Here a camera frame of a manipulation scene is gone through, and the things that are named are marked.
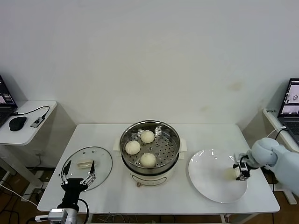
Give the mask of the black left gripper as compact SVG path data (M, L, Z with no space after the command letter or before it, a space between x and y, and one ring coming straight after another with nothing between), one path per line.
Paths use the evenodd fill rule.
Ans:
M96 179L95 174L95 161L92 162L89 174L85 179L82 178L69 178L67 175L69 173L71 166L71 161L69 161L62 169L62 173L59 175L62 182L61 188L64 190L64 197L61 202L61 208L65 209L79 209L78 199L80 193L87 190L93 181Z

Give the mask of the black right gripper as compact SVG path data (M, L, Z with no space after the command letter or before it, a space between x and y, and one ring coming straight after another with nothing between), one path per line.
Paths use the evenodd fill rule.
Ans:
M236 178L237 181L245 181L250 177L250 169L246 162L241 161L234 164L233 169L240 170L240 176Z

